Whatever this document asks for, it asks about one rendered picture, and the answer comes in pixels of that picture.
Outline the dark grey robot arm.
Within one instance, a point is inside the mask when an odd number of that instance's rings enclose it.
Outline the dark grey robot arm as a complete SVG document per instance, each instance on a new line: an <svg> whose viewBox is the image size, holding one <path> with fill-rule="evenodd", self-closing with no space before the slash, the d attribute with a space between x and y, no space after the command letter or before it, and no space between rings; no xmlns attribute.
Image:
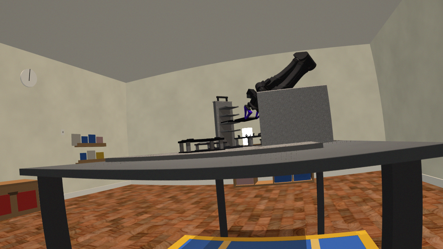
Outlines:
<svg viewBox="0 0 443 249"><path fill-rule="evenodd" d="M292 62L280 73L270 79L256 83L256 91L262 92L293 88L305 73L315 69L316 63L308 52L294 53L294 57ZM246 93L247 98L251 98L250 103L252 105L254 105L256 101L256 91L254 89L248 89Z"/></svg>

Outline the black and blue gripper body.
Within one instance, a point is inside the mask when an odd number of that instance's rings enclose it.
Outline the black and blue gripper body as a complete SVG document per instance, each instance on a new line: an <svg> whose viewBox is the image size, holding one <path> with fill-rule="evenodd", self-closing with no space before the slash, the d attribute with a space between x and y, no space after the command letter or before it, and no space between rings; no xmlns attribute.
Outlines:
<svg viewBox="0 0 443 249"><path fill-rule="evenodd" d="M245 105L245 107L246 107L246 109L248 109L248 110L251 110L251 109L254 110L254 109L256 109L256 111L259 112L257 99L256 99L254 105L252 105L250 102L248 102L248 105ZM251 109L250 109L250 108L251 108Z"/></svg>

